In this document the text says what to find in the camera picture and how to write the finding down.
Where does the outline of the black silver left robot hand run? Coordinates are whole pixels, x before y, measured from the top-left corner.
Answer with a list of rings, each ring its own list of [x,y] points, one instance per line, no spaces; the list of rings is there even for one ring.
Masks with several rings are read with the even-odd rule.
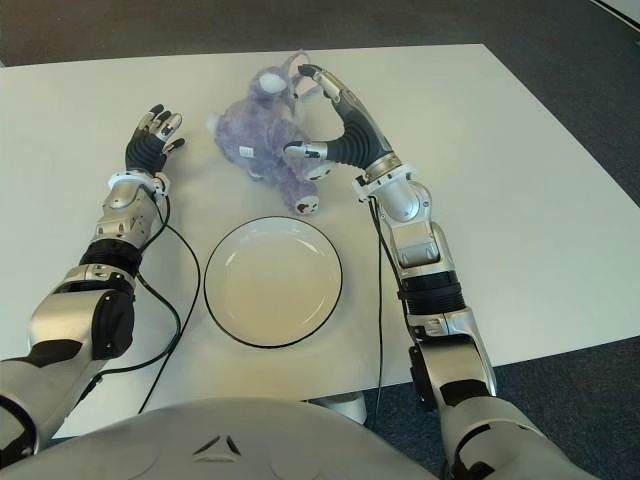
[[[172,140],[182,120],[180,113],[172,113],[162,104],[150,108],[136,125],[126,146],[126,170],[151,176],[161,172],[169,156],[185,144],[184,138]]]

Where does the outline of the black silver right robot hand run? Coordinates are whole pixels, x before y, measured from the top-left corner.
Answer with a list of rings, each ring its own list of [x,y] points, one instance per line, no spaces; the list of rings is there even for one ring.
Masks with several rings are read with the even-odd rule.
[[[330,141],[290,142],[283,148],[286,156],[350,165],[365,171],[370,179],[401,164],[364,104],[341,80],[313,64],[300,65],[298,72],[321,87],[342,121],[343,133]]]

